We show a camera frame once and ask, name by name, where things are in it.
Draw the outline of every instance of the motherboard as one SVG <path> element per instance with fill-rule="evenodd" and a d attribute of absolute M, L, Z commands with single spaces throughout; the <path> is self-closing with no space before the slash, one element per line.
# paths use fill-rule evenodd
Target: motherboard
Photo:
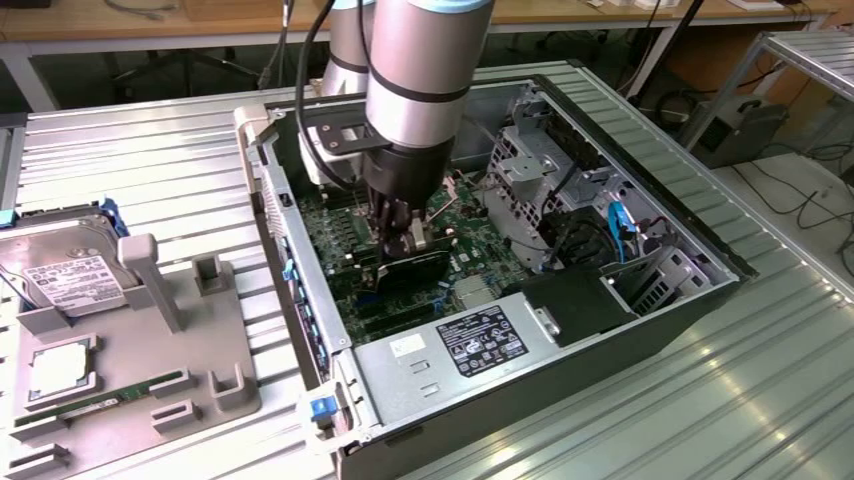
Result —
<path fill-rule="evenodd" d="M 490 187 L 484 180 L 460 172 L 445 178 L 426 206 L 426 218 L 433 216 L 429 229 L 442 240 L 413 262 L 397 263 L 401 288 L 388 287 L 394 263 L 381 268 L 377 261 L 364 194 L 317 191 L 298 200 L 353 343 L 368 343 L 489 302 L 532 275 L 488 219 L 482 194 Z M 389 273 L 384 284 L 382 273 Z"/>

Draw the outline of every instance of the blue tab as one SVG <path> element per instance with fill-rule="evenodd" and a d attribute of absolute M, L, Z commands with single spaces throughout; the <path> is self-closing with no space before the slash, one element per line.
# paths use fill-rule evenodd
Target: blue tab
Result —
<path fill-rule="evenodd" d="M 0 210 L 0 228 L 10 228 L 14 226 L 14 220 L 17 220 L 17 214 L 14 209 Z"/>
<path fill-rule="evenodd" d="M 619 232 L 621 228 L 625 228 L 629 232 L 636 232 L 637 228 L 631 223 L 628 212 L 620 202 L 611 202 L 608 205 L 608 229 L 611 230 L 611 236 L 616 243 L 616 250 L 619 251 L 619 263 L 625 263 L 625 252 L 623 251 L 623 240 L 619 238 Z"/>
<path fill-rule="evenodd" d="M 118 205 L 115 204 L 113 199 L 109 197 L 103 197 L 98 208 L 101 209 L 101 212 L 103 212 L 111 219 L 111 228 L 115 230 L 115 235 L 118 235 L 119 237 L 129 237 L 130 232 L 128 231 L 128 227 L 124 224 L 124 220 L 121 220 L 121 215 L 118 215 Z"/>
<path fill-rule="evenodd" d="M 329 418 L 337 413 L 334 397 L 322 397 L 310 401 L 310 421 L 316 422 Z"/>
<path fill-rule="evenodd" d="M 296 270 L 293 265 L 293 259 L 288 258 L 288 261 L 284 263 L 284 271 L 281 272 L 281 276 L 284 277 L 285 280 L 296 280 L 296 277 L 293 276 L 294 273 L 296 273 Z"/>

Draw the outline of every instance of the white sticker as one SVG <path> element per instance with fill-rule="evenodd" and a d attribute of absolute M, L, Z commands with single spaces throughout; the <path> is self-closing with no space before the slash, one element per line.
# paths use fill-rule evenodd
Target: white sticker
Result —
<path fill-rule="evenodd" d="M 402 355 L 417 352 L 426 345 L 424 345 L 421 335 L 416 333 L 414 335 L 409 335 L 408 337 L 398 338 L 393 342 L 389 342 L 388 346 L 390 347 L 390 353 L 394 354 L 394 358 L 398 358 Z"/>
<path fill-rule="evenodd" d="M 27 268 L 23 276 L 59 310 L 121 297 L 121 286 L 99 255 Z"/>

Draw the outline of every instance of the table leg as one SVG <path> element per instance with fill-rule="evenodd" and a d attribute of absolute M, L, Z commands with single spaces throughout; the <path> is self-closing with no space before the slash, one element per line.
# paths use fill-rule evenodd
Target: table leg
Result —
<path fill-rule="evenodd" d="M 0 43 L 0 58 L 11 74 L 29 108 L 33 112 L 55 110 L 57 103 L 41 75 L 30 62 L 29 49 L 22 43 Z"/>
<path fill-rule="evenodd" d="M 661 32 L 657 34 L 657 38 L 655 39 L 655 43 L 652 44 L 652 48 L 649 49 L 649 54 L 643 60 L 643 63 L 637 66 L 637 76 L 631 82 L 631 88 L 628 88 L 625 98 L 633 97 L 640 91 L 640 87 L 645 83 L 645 79 L 652 72 L 652 67 L 655 67 L 661 53 L 664 53 L 664 48 L 667 48 L 667 44 L 669 43 L 669 39 L 672 38 L 673 33 L 676 33 L 676 27 L 661 28 Z"/>

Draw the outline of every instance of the cable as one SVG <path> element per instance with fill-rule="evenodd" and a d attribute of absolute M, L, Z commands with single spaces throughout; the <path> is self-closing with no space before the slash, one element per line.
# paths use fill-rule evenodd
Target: cable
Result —
<path fill-rule="evenodd" d="M 652 26 L 652 20 L 655 20 L 655 14 L 657 13 L 657 7 L 660 6 L 660 4 L 661 4 L 661 0 L 655 0 L 655 7 L 652 8 L 652 13 L 649 14 L 649 19 L 645 21 L 645 26 L 643 27 L 641 32 L 648 32 L 649 27 Z M 653 43 L 655 43 L 655 39 L 652 38 L 652 36 L 649 36 L 649 41 L 645 46 L 645 52 L 643 53 L 643 58 L 640 58 L 640 63 L 637 64 L 637 68 L 635 69 L 635 72 L 632 73 L 631 78 L 628 78 L 625 83 L 623 83 L 623 85 L 616 89 L 617 92 L 620 92 L 628 85 L 631 85 L 631 82 L 633 82 L 635 78 L 637 78 L 637 75 L 640 74 L 640 69 L 643 68 L 643 63 L 645 62 L 645 59 L 649 56 L 649 52 L 652 51 Z"/>
<path fill-rule="evenodd" d="M 278 88 L 284 87 L 284 61 L 289 60 L 288 55 L 288 27 L 290 26 L 290 17 L 293 16 L 293 8 L 296 6 L 296 0 L 286 0 L 286 18 L 284 21 L 284 28 L 281 29 L 281 51 L 278 52 L 278 72 L 276 74 L 276 85 Z"/>
<path fill-rule="evenodd" d="M 314 166 L 332 181 L 332 183 L 334 183 L 334 185 L 337 185 L 344 190 L 349 190 L 352 189 L 352 183 L 345 182 L 341 177 L 337 176 L 337 174 L 332 171 L 329 166 L 320 158 L 320 154 L 317 153 L 317 149 L 314 148 L 314 143 L 310 141 L 310 137 L 308 136 L 304 116 L 305 85 L 308 83 L 308 55 L 310 54 L 310 46 L 313 44 L 314 37 L 317 36 L 320 25 L 322 25 L 325 17 L 329 15 L 333 3 L 334 0 L 326 0 L 320 13 L 317 14 L 317 18 L 314 18 L 314 22 L 310 24 L 310 28 L 305 33 L 305 41 L 302 42 L 302 47 L 298 51 L 298 63 L 296 65 L 296 89 L 293 91 L 293 113 L 296 115 L 296 128 L 302 135 L 302 144 L 305 145 L 305 150 L 308 150 L 308 155 L 310 156 L 310 160 L 314 163 Z"/>
<path fill-rule="evenodd" d="M 565 174 L 563 175 L 563 178 L 557 182 L 557 185 L 555 185 L 555 188 L 551 189 L 551 191 L 545 195 L 545 198 L 542 198 L 542 203 L 538 204 L 538 218 L 542 218 L 542 213 L 545 213 L 545 204 L 555 199 L 555 197 L 557 196 L 557 193 L 560 192 L 560 190 L 563 190 L 563 187 L 565 187 L 565 184 L 568 183 L 576 171 L 577 171 L 577 162 L 573 162 L 572 166 L 569 167 Z"/>
<path fill-rule="evenodd" d="M 284 74 L 282 74 L 282 64 L 284 64 L 284 55 L 286 52 L 286 37 L 288 37 L 288 25 L 290 25 L 290 16 L 293 15 L 293 6 L 294 6 L 294 2 L 296 0 L 285 0 L 285 3 L 282 3 L 282 26 L 281 26 L 281 30 L 278 31 L 278 41 L 276 42 L 276 48 L 272 51 L 272 54 L 269 55 L 269 60 L 266 61 L 266 65 L 264 65 L 264 69 L 261 70 L 261 73 L 257 76 L 257 89 L 258 90 L 264 90 L 266 88 L 266 85 L 269 84 L 269 79 L 272 77 L 272 65 L 273 63 L 276 63 L 276 59 L 277 61 L 277 65 L 278 65 L 278 69 L 277 69 L 277 77 L 276 77 L 276 84 L 278 85 L 278 87 L 282 86 L 282 82 L 284 82 Z"/>
<path fill-rule="evenodd" d="M 756 62 L 756 70 L 759 70 L 760 75 L 757 77 L 755 77 L 751 80 L 747 80 L 743 83 L 739 83 L 737 86 L 735 88 L 741 88 L 745 87 L 748 85 L 752 85 L 753 83 L 760 82 L 761 80 L 764 80 L 764 78 L 771 75 L 772 73 L 777 72 L 779 69 L 781 68 L 783 63 L 777 62 L 776 65 L 773 67 L 771 67 L 771 70 L 767 72 L 761 72 L 761 69 L 759 68 L 757 62 Z M 664 119 L 664 108 L 667 107 L 667 102 L 669 102 L 671 100 L 675 99 L 681 99 L 685 101 L 687 106 L 688 106 L 688 116 L 689 113 L 693 112 L 693 109 L 696 108 L 696 104 L 699 103 L 699 100 L 696 98 L 693 98 L 691 95 L 707 95 L 709 93 L 716 93 L 717 90 L 693 90 L 692 88 L 680 88 L 679 90 L 671 90 L 669 92 L 665 92 L 659 98 L 657 98 L 657 102 L 655 102 L 655 107 L 652 109 L 652 115 L 653 115 L 653 120 L 655 123 L 664 129 L 664 130 L 677 130 L 681 125 L 684 124 L 684 122 L 687 122 L 687 119 L 681 122 L 671 122 L 669 120 Z"/>
<path fill-rule="evenodd" d="M 616 243 L 613 241 L 613 237 L 604 230 L 601 225 L 597 225 L 596 223 L 591 222 L 585 218 L 579 218 L 576 221 L 577 221 L 577 223 L 580 223 L 583 225 L 587 225 L 588 227 L 592 227 L 593 231 L 604 238 L 604 241 L 607 242 L 608 246 L 611 247 L 611 253 L 613 254 L 613 258 L 619 258 L 619 248 L 616 247 Z"/>
<path fill-rule="evenodd" d="M 735 171 L 737 176 L 741 177 L 741 180 L 744 181 L 744 183 L 747 184 L 747 186 L 752 190 L 752 193 L 756 194 L 756 196 L 759 197 L 759 200 L 761 200 L 761 203 L 764 203 L 764 205 L 771 209 L 771 211 L 773 213 L 776 213 L 777 215 L 787 215 L 787 214 L 789 214 L 792 212 L 796 212 L 797 210 L 800 210 L 803 208 L 803 205 L 804 205 L 805 202 L 804 203 L 799 203 L 797 206 L 791 208 L 789 210 L 779 210 L 776 207 L 773 207 L 773 205 L 771 205 L 771 202 L 768 202 L 767 199 L 764 198 L 764 196 L 759 193 L 759 190 L 756 190 L 756 187 L 752 186 L 752 183 L 749 183 L 749 180 L 747 180 L 747 177 L 744 176 L 741 171 L 737 168 L 735 168 L 735 165 L 732 165 L 732 170 Z"/>
<path fill-rule="evenodd" d="M 113 0 L 103 0 L 103 5 L 106 5 L 109 8 L 119 12 L 132 13 L 133 15 L 140 15 L 145 17 L 148 20 L 162 20 L 162 15 L 160 15 L 156 12 L 168 12 L 177 9 L 177 5 L 174 5 L 173 3 L 161 5 L 158 7 L 145 8 L 145 7 L 125 7 L 124 5 L 119 5 Z"/>
<path fill-rule="evenodd" d="M 803 203 L 800 203 L 800 205 L 797 207 L 795 207 L 793 209 L 791 209 L 791 210 L 777 210 L 775 207 L 771 206 L 769 202 L 761 196 L 761 194 L 759 193 L 759 191 L 756 190 L 753 185 L 749 183 L 749 181 L 747 180 L 744 175 L 740 173 L 740 171 L 735 168 L 735 166 L 732 166 L 732 170 L 735 170 L 735 173 L 737 173 L 737 175 L 741 177 L 741 180 L 744 180 L 744 183 L 747 184 L 749 189 L 753 191 L 753 193 L 757 195 L 759 199 L 767 205 L 767 207 L 771 209 L 771 211 L 773 211 L 775 213 L 781 214 L 781 215 L 797 211 L 797 217 L 795 219 L 797 228 L 800 228 L 801 230 L 808 230 L 811 228 L 817 227 L 819 225 L 825 224 L 827 222 L 831 222 L 832 220 L 839 220 L 843 217 L 848 217 L 848 222 L 851 224 L 851 231 L 848 232 L 847 236 L 844 237 L 844 240 L 839 244 L 839 247 L 836 248 L 836 252 L 835 253 L 839 255 L 839 259 L 841 261 L 841 266 L 844 267 L 844 270 L 847 271 L 848 275 L 851 275 L 851 277 L 854 277 L 854 268 L 851 268 L 851 266 L 847 263 L 847 259 L 844 258 L 844 251 L 847 250 L 847 248 L 851 245 L 854 245 L 854 242 L 851 242 L 851 238 L 854 237 L 854 211 L 844 212 L 844 213 L 840 213 L 840 214 L 833 213 L 827 207 L 824 207 L 820 203 L 817 203 L 813 200 L 813 197 L 817 194 L 817 192 L 812 192 L 809 195 L 805 195 L 803 193 L 803 191 L 797 187 L 795 187 L 789 182 L 787 182 L 785 180 L 783 180 L 783 179 L 775 177 L 773 175 L 771 175 L 753 162 L 749 162 L 749 163 L 756 168 L 756 170 L 759 170 L 759 172 L 763 175 L 765 175 L 768 178 L 773 179 L 776 182 L 781 183 L 783 185 L 788 186 L 795 192 L 797 192 L 797 194 L 800 196 L 803 196 L 805 198 Z M 847 184 L 845 184 L 845 188 L 848 190 L 848 194 L 851 195 L 851 198 L 854 199 L 854 191 L 851 191 L 851 187 Z M 803 211 L 805 210 L 805 207 L 807 207 L 807 205 L 809 203 L 813 204 L 815 206 L 817 206 L 827 213 L 829 213 L 831 216 L 828 218 L 825 218 L 824 220 L 820 220 L 820 221 L 817 221 L 817 222 L 815 222 L 815 223 L 812 223 L 809 225 L 804 225 L 803 222 L 801 222 L 801 215 L 803 215 Z"/>

